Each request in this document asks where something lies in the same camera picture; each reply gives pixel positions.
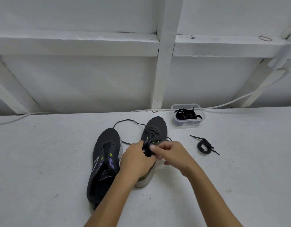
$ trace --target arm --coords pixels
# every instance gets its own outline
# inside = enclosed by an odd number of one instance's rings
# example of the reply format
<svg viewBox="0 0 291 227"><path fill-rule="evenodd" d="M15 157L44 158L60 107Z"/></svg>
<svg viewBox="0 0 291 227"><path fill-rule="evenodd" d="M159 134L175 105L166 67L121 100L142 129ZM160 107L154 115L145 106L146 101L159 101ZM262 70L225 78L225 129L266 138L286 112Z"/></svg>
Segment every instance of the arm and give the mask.
<svg viewBox="0 0 291 227"><path fill-rule="evenodd" d="M142 151L143 141L131 144L123 153L120 171L85 227L116 227L128 196L137 180L145 175L156 161Z"/></svg>
<svg viewBox="0 0 291 227"><path fill-rule="evenodd" d="M242 227L207 175L180 142L162 142L158 146L151 145L150 149L159 159L166 160L165 165L179 169L189 179L208 227Z"/></svg>

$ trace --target white floor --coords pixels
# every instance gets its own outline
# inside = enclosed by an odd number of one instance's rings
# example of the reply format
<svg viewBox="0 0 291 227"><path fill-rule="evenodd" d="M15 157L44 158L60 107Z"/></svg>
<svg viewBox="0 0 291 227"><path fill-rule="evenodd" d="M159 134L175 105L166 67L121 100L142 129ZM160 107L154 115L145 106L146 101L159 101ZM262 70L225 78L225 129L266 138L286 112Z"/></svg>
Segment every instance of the white floor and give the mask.
<svg viewBox="0 0 291 227"><path fill-rule="evenodd" d="M83 226L97 137L119 120L147 123L155 116L165 119L169 137L182 142L244 226L291 226L291 107L205 115L193 129L175 129L171 112L32 115L0 126L0 227ZM143 127L124 122L116 129L136 142ZM220 156L200 153L190 134L206 138ZM188 180L158 162L150 184L131 192L118 226L205 222Z"/></svg>

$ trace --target clear plastic container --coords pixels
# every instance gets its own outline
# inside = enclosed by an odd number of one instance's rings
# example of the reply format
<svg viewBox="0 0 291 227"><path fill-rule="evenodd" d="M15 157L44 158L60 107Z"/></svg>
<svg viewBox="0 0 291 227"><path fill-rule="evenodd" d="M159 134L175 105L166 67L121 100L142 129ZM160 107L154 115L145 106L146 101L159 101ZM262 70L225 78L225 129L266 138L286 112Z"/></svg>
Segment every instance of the clear plastic container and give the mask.
<svg viewBox="0 0 291 227"><path fill-rule="evenodd" d="M197 119L186 119L186 120L179 120L178 118L176 118L176 113L175 111L178 109L189 109L192 110L194 108L194 112L196 113L196 115L200 115L202 117L201 118L197 118ZM175 126L180 126L180 127L196 127L199 125L199 123L205 119L205 115L201 109L201 107L199 106L199 104L196 103L191 103L191 104L174 104L171 107L172 109L172 113L173 113L173 124Z"/></svg>

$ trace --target dark gray sneaker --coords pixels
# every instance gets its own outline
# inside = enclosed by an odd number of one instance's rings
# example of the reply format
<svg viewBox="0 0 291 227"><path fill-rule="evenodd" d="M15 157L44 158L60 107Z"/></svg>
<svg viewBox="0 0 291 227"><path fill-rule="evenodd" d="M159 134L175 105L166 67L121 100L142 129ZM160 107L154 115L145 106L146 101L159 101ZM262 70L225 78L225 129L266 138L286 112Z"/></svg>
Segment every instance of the dark gray sneaker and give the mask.
<svg viewBox="0 0 291 227"><path fill-rule="evenodd" d="M93 167L87 198L93 209L99 205L119 172L122 143L118 132L109 128L98 137L93 150Z"/></svg>
<svg viewBox="0 0 291 227"><path fill-rule="evenodd" d="M151 144L157 144L158 142L166 140L168 137L168 129L166 122L160 116L150 119L143 130L141 140L143 140L143 152L145 156L150 157L154 153L150 150ZM145 187L152 179L154 175L154 165L150 170L142 177L140 177L135 184L136 188Z"/></svg>

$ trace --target hand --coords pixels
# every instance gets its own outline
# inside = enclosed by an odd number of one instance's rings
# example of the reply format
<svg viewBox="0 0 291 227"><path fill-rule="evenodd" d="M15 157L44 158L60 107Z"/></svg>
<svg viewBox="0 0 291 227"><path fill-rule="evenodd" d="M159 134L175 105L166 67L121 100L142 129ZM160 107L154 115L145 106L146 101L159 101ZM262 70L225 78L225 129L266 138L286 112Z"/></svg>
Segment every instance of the hand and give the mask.
<svg viewBox="0 0 291 227"><path fill-rule="evenodd" d="M179 169L183 176L187 176L188 169L197 164L180 142L164 141L158 146L151 145L150 149L158 155L158 159L166 160L165 165Z"/></svg>
<svg viewBox="0 0 291 227"><path fill-rule="evenodd" d="M155 156L147 157L142 150L143 141L132 143L122 154L120 171L125 172L132 179L137 180L144 176L156 161Z"/></svg>

